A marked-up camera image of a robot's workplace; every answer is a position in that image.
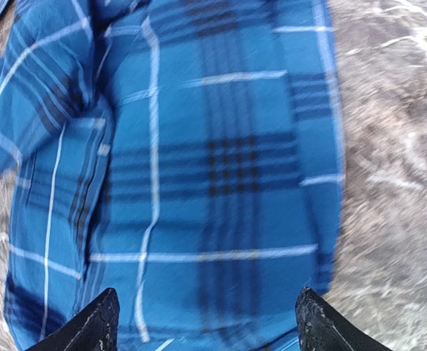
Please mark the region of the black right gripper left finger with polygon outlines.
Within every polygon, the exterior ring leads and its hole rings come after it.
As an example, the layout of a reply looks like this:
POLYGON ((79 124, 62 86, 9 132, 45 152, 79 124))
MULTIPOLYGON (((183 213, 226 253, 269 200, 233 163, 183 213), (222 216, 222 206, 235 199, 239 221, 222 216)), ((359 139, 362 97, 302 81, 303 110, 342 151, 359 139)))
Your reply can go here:
POLYGON ((115 289, 107 288, 66 325, 30 351, 117 350, 120 305, 115 289))

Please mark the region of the blue plaid long sleeve shirt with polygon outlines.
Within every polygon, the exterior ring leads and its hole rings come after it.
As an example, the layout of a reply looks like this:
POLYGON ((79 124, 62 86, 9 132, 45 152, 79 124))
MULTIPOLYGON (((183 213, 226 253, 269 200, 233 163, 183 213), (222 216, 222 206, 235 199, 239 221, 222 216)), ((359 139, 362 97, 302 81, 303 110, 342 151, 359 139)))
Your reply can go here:
POLYGON ((18 1, 0 175, 20 350, 103 290, 120 350, 297 350, 344 146, 325 1, 18 1))

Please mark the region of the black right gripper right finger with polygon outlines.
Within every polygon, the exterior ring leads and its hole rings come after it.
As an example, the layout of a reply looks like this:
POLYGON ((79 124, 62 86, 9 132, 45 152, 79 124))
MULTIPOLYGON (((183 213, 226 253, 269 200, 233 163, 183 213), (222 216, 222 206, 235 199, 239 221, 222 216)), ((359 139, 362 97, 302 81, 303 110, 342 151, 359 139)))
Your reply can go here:
POLYGON ((313 289, 302 289, 296 305, 303 351, 390 351, 343 317, 313 289))

